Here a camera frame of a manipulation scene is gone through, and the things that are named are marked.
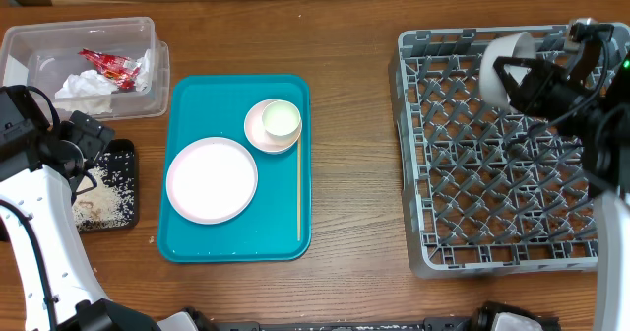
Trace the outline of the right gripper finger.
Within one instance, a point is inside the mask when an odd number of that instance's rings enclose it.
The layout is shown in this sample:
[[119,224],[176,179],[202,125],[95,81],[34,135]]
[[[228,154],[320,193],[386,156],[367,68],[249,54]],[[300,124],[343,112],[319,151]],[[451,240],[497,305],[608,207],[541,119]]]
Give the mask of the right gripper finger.
[[527,96],[522,83],[530,72],[530,59],[523,57],[498,56],[493,69],[498,77],[498,89],[493,92],[491,105],[504,110],[525,112]]
[[553,62],[537,58],[501,57],[501,82],[523,83],[529,77],[566,79],[566,69]]

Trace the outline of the grey bowl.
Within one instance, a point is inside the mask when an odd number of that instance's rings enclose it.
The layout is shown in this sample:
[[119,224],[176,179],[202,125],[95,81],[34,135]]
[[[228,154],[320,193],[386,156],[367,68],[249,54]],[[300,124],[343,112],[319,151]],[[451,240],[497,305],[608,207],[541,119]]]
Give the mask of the grey bowl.
[[478,81],[481,98],[495,108],[515,112],[510,105],[510,95],[494,66],[499,57],[535,59],[534,38],[526,32],[497,38],[488,44],[481,59]]

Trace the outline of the white napkin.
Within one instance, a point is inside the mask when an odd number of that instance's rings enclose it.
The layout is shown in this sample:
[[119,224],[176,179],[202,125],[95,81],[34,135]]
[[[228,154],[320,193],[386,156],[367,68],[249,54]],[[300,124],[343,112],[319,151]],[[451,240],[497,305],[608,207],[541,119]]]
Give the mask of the white napkin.
[[69,75],[62,88],[55,93],[53,102],[57,110],[81,111],[88,115],[110,113],[111,95],[118,87],[99,74],[87,70],[80,75]]

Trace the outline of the red snack wrapper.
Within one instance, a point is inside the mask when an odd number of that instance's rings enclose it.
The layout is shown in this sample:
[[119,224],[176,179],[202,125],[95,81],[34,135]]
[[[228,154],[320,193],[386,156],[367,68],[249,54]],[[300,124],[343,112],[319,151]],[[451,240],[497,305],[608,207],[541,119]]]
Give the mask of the red snack wrapper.
[[141,92],[149,85],[152,65],[152,52],[149,49],[138,59],[88,49],[82,49],[79,54],[92,62],[96,70],[119,90]]

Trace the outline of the large pink plate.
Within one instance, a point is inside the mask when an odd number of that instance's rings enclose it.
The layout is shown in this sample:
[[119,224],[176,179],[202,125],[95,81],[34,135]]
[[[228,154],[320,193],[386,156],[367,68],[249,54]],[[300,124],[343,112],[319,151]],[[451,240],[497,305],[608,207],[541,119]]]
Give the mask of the large pink plate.
[[252,201],[258,169],[247,149],[223,137],[195,141],[171,162],[166,196],[186,220],[201,225],[227,222]]

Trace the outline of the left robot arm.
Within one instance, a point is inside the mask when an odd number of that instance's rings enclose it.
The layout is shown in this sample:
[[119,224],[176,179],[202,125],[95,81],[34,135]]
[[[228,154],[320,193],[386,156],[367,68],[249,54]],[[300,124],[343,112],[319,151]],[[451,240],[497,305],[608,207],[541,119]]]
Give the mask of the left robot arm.
[[1,116],[1,221],[19,268],[28,330],[194,330],[182,310],[154,321],[109,299],[75,226],[74,191],[113,130],[76,111],[49,124],[40,112]]

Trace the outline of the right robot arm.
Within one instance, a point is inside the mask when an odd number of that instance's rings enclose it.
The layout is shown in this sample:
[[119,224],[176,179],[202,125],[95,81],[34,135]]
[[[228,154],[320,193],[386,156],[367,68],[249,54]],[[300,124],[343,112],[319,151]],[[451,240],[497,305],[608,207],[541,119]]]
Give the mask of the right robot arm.
[[598,229],[595,330],[629,328],[629,59],[605,93],[572,83],[566,70],[529,58],[498,57],[493,64],[510,104],[582,143],[582,170],[594,199]]

